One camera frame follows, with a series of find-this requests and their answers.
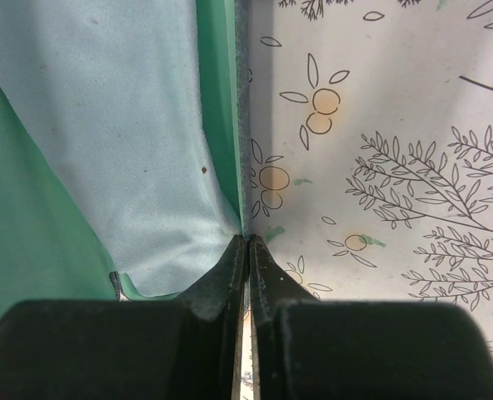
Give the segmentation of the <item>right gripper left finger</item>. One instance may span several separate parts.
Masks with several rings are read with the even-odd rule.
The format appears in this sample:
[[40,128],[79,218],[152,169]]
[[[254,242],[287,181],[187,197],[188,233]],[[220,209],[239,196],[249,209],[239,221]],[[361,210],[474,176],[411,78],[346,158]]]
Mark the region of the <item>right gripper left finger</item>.
[[25,301],[0,320],[0,399],[236,399],[247,244],[171,300]]

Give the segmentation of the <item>grey-blue glasses case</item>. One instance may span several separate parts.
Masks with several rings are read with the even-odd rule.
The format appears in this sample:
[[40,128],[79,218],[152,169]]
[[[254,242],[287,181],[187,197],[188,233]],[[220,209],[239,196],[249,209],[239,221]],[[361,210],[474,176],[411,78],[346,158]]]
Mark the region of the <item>grey-blue glasses case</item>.
[[[227,42],[231,4],[193,2],[202,125],[219,188],[239,221],[238,234]],[[145,297],[121,275],[0,86],[0,318],[24,300],[150,300],[175,293]]]

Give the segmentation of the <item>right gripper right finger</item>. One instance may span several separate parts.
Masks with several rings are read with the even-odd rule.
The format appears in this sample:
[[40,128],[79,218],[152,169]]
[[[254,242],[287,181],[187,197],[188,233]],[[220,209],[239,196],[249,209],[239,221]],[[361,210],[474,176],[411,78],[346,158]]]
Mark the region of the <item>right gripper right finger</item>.
[[262,399],[493,399],[480,329],[444,303],[321,301],[249,241]]

